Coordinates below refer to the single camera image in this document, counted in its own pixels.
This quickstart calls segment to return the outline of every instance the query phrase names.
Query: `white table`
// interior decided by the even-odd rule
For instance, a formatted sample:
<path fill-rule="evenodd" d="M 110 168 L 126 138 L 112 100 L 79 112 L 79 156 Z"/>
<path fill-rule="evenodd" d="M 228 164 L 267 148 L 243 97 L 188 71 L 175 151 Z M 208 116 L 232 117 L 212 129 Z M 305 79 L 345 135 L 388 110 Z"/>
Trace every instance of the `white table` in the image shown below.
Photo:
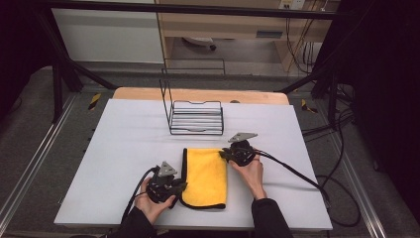
<path fill-rule="evenodd" d="M 183 148 L 223 148 L 237 132 L 259 135 L 252 146 L 316 180 L 292 106 L 222 103 L 223 136 L 172 136 L 161 101 L 111 99 L 56 216 L 55 224 L 112 227 L 139 179 L 167 161 L 178 170 Z M 332 224 L 321 193 L 281 165 L 262 158 L 263 183 L 291 229 L 329 230 Z M 162 214 L 157 228 L 253 229 L 252 196 L 228 167 L 228 199 L 223 210 L 193 210 L 180 202 Z"/>

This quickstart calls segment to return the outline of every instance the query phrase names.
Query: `yellow towel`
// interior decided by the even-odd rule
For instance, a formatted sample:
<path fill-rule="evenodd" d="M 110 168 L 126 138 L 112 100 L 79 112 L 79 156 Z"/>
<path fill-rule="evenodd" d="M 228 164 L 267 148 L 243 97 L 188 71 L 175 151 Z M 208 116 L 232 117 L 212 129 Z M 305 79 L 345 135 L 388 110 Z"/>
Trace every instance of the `yellow towel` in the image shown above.
<path fill-rule="evenodd" d="M 182 179 L 188 186 L 180 202 L 193 209 L 226 207 L 226 161 L 219 155 L 220 149 L 184 149 Z"/>

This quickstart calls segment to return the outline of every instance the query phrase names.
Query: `wrist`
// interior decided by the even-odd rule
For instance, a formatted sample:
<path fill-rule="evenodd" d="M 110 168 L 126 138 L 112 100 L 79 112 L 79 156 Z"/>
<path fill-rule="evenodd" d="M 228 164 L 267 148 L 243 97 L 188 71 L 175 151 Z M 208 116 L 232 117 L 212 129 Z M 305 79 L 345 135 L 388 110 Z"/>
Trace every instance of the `wrist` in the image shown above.
<path fill-rule="evenodd" d="M 255 200 L 266 198 L 266 192 L 262 187 L 252 189 L 252 193 Z"/>

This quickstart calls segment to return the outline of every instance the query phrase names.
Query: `human hand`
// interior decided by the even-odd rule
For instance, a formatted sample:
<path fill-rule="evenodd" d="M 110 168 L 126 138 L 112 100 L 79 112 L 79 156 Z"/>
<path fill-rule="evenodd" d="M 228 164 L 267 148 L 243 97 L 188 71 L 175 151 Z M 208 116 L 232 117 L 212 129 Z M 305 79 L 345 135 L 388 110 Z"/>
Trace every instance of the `human hand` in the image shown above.
<path fill-rule="evenodd" d="M 260 155 L 256 155 L 254 159 L 244 167 L 238 166 L 232 160 L 229 161 L 229 165 L 241 175 L 243 181 L 247 184 L 247 187 L 256 200 L 266 198 L 266 193 L 263 189 L 263 164 L 260 162 Z"/>
<path fill-rule="evenodd" d="M 172 205 L 172 202 L 175 200 L 175 195 L 170 196 L 164 203 L 154 203 L 146 193 L 146 187 L 150 179 L 146 178 L 142 182 L 140 195 L 136 197 L 135 204 L 145 214 L 151 225 L 153 225 L 158 220 L 160 214 Z"/>

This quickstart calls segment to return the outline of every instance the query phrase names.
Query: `white wall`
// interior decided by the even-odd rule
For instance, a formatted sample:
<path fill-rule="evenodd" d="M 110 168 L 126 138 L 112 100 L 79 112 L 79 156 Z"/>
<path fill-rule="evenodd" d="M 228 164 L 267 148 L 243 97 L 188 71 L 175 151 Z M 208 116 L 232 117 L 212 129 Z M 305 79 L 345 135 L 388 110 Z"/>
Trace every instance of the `white wall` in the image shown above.
<path fill-rule="evenodd" d="M 154 3 L 153 0 L 102 0 Z M 52 9 L 73 60 L 163 63 L 156 13 Z"/>

